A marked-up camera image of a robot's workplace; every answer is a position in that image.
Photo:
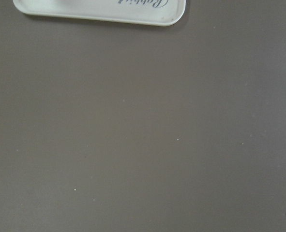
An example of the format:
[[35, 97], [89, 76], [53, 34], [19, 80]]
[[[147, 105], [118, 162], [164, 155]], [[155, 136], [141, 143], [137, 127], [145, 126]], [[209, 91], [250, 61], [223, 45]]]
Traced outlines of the cream plastic tray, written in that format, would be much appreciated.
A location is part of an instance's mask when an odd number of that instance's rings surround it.
[[178, 22], [185, 0], [14, 0], [24, 14], [152, 26]]

